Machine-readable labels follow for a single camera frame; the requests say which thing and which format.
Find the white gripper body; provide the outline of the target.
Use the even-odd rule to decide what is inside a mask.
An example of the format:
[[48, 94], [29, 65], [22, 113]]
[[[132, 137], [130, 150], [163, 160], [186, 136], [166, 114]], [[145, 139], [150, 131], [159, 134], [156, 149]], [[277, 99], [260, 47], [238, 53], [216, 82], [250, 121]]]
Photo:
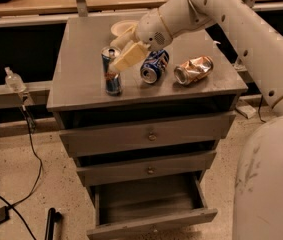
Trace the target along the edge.
[[148, 46], [150, 51], [161, 50], [173, 41], [158, 9], [149, 11], [140, 19], [135, 35], [139, 41]]

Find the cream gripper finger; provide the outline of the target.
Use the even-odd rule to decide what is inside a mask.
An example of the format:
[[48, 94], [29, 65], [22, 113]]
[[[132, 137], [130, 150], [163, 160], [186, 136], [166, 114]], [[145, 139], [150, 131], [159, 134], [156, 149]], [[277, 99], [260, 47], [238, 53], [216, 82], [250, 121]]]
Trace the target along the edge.
[[133, 44], [138, 42], [138, 39], [135, 35], [136, 26], [132, 25], [127, 30], [125, 30], [122, 34], [116, 37], [111, 43], [110, 46], [119, 50], [127, 50]]
[[110, 63], [110, 71], [121, 73], [129, 67], [134, 66], [135, 64], [144, 60], [149, 52], [149, 47], [149, 44], [145, 44], [142, 41], [130, 41], [124, 47], [120, 55]]

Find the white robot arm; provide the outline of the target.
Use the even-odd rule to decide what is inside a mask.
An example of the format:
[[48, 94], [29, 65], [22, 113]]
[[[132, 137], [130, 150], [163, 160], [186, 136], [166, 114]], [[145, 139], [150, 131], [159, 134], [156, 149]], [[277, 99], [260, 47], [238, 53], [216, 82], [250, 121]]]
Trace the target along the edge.
[[283, 240], [283, 36], [242, 0], [170, 0], [113, 41], [122, 72], [185, 31], [218, 24], [275, 118], [242, 149], [235, 180], [233, 240]]

